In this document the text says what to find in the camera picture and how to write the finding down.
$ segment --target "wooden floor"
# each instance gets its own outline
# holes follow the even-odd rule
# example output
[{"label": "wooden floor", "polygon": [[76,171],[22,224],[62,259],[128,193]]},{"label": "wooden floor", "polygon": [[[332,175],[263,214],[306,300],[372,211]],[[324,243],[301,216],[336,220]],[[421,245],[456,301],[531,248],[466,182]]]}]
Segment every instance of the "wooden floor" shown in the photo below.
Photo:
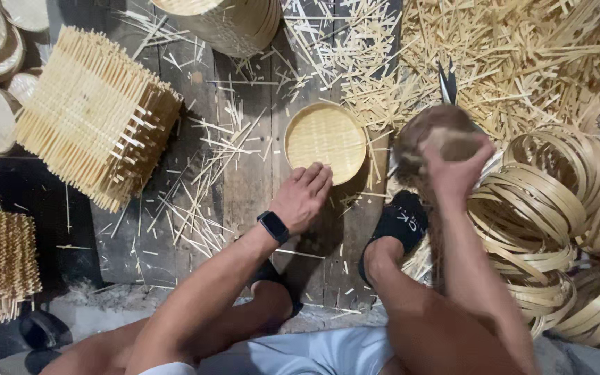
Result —
[{"label": "wooden floor", "polygon": [[[144,0],[110,1],[107,5],[74,5],[72,1],[50,0],[51,34],[56,38],[61,23],[79,25],[103,31],[113,41],[127,47],[130,53],[138,48],[141,39],[145,37],[145,32],[115,17],[113,9],[129,10],[150,17],[164,15],[161,10],[155,9]],[[323,15],[318,6],[311,1],[305,2],[303,6],[307,16]],[[344,10],[341,8],[343,7],[334,7],[334,13],[338,15],[343,13]],[[335,21],[334,24],[326,22],[323,31],[328,34],[342,26],[341,22],[343,21]],[[168,24],[175,26],[172,19]],[[296,58],[294,50],[289,45],[287,34],[282,30],[283,27],[285,22],[282,19],[271,47],[265,51],[276,49],[299,74],[310,74],[314,68],[304,59]],[[163,81],[169,81],[175,90],[184,95],[187,107],[194,100],[196,102],[188,113],[182,113],[180,125],[173,130],[167,150],[143,192],[142,201],[134,199],[129,203],[114,235],[111,233],[121,217],[121,211],[110,214],[92,205],[94,230],[97,234],[97,249],[104,281],[144,283],[171,288],[177,280],[187,276],[192,269],[196,269],[207,259],[186,241],[179,240],[176,245],[173,245],[170,225],[177,229],[181,221],[172,212],[169,213],[172,224],[169,224],[166,213],[161,212],[153,230],[147,231],[153,217],[164,209],[160,206],[157,197],[168,192],[180,176],[168,171],[185,170],[188,165],[187,160],[190,159],[189,167],[181,174],[181,179],[193,194],[197,184],[189,185],[189,183],[200,172],[203,159],[211,158],[212,152],[209,146],[199,140],[207,136],[208,128],[192,127],[197,123],[189,118],[204,119],[211,124],[230,123],[230,116],[224,111],[224,107],[231,93],[217,90],[214,83],[206,81],[228,81],[229,76],[233,81],[242,81],[242,74],[249,74],[239,71],[228,56],[213,53],[208,45],[202,52],[201,62],[187,64],[181,69],[163,59],[163,57],[170,58],[172,54],[171,59],[176,60],[178,64],[183,64],[195,59],[195,53],[199,53],[199,48],[195,48],[191,43],[178,41],[164,46],[147,47],[137,58],[147,69],[158,73]],[[288,69],[286,62],[276,53],[264,59],[261,55],[253,57],[251,66],[255,67],[256,74],[264,81],[279,81],[276,73]],[[318,102],[319,98],[339,102],[341,97],[339,82],[331,90],[320,91],[321,87],[323,83],[315,77],[307,81],[300,94],[292,101],[290,97],[285,96],[288,92],[287,87],[277,90],[276,85],[235,84],[233,86],[236,91],[235,101],[243,103],[243,124],[254,122],[262,114],[259,125],[248,136],[248,138],[259,137],[261,140],[248,141],[247,149],[264,151],[270,139],[272,145],[265,161],[258,153],[253,153],[239,158],[237,170],[234,162],[229,163],[219,181],[211,187],[201,203],[200,210],[205,217],[223,223],[223,227],[233,231],[232,233],[226,230],[221,232],[227,241],[254,225],[255,217],[268,208],[269,201],[279,185],[289,175],[291,168],[284,156],[283,136],[292,116],[304,106]],[[217,136],[217,132],[213,130],[212,139],[219,139],[222,136]],[[383,137],[375,142],[374,147],[386,148],[388,143],[388,137]],[[387,152],[377,153],[376,162],[380,171],[387,170],[387,155]],[[345,213],[347,207],[339,203],[344,197],[355,192],[369,191],[365,187],[369,167],[370,161],[367,159],[355,178],[345,185],[334,187],[331,191],[334,207],[327,204],[310,231],[301,237],[293,238],[282,247],[315,254],[325,259],[281,252],[273,255],[273,263],[277,269],[286,273],[292,292],[300,295],[302,302],[326,307],[358,309],[370,305],[373,301],[371,295],[373,293],[364,288],[365,284],[358,275],[357,262],[376,225],[383,198],[367,197],[371,198],[371,203],[367,202],[368,199],[361,200]],[[374,184],[371,192],[385,193],[385,178],[383,179],[384,181]],[[171,201],[181,208],[189,208],[191,203],[183,189],[180,189]],[[192,238],[195,234],[185,230],[184,235]],[[140,258],[142,276],[137,271],[136,258],[130,254],[134,243]],[[353,292],[346,295],[345,293],[351,288],[354,288]]]}]

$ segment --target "watch strap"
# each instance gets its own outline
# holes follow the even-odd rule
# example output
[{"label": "watch strap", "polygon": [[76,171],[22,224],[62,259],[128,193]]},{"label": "watch strap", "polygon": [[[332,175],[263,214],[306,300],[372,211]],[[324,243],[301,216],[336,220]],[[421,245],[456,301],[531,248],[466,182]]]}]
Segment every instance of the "watch strap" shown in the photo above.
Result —
[{"label": "watch strap", "polygon": [[[275,234],[272,232],[272,230],[270,228],[268,228],[268,226],[265,223],[265,220],[262,220],[263,217],[266,217],[268,215],[274,215],[277,218],[277,220],[279,220],[279,222],[284,226],[284,231],[282,233]],[[284,244],[289,240],[289,229],[281,221],[281,219],[279,219],[279,216],[277,216],[277,214],[275,214],[274,212],[264,211],[262,214],[260,214],[256,217],[256,221],[261,222],[261,225],[265,228],[265,230],[267,230],[267,232],[272,236],[272,238],[274,238],[277,242],[279,242],[279,245]]]}]

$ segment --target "white shorts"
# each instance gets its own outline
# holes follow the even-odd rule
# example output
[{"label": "white shorts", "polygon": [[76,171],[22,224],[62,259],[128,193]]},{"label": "white shorts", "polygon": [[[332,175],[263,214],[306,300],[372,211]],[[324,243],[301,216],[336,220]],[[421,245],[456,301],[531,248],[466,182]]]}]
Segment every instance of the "white shorts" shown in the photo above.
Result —
[{"label": "white shorts", "polygon": [[[206,358],[198,375],[376,375],[393,357],[385,327],[344,328],[259,337]],[[141,375],[193,375],[187,364],[151,368]]]}]

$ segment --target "concrete floor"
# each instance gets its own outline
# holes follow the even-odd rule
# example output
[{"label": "concrete floor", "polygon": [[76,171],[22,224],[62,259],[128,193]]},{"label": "concrete floor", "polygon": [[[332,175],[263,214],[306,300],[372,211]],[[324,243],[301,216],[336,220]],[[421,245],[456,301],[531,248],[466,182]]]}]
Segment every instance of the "concrete floor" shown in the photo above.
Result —
[{"label": "concrete floor", "polygon": [[[169,290],[154,288],[143,292],[140,285],[118,285],[113,289],[92,293],[87,286],[74,287],[72,291],[41,309],[61,319],[71,329],[73,342],[93,334],[112,330],[152,315],[156,307],[169,294]],[[236,303],[246,303],[239,298]],[[343,314],[341,311],[317,306],[305,306],[280,329],[280,333],[310,332],[356,326],[385,326],[388,316],[383,306],[374,306],[363,314]],[[0,360],[0,375],[29,375],[24,360],[27,353],[19,353]]]}]

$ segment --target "smartwatch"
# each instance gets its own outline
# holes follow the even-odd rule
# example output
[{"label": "smartwatch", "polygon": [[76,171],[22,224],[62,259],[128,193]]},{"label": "smartwatch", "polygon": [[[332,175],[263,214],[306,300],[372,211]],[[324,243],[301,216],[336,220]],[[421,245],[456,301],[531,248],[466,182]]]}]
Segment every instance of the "smartwatch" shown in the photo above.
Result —
[{"label": "smartwatch", "polygon": [[286,243],[289,240],[289,229],[279,219],[279,216],[272,211],[265,211],[256,217],[257,222],[261,222],[262,226],[268,233],[279,242],[279,245]]}]

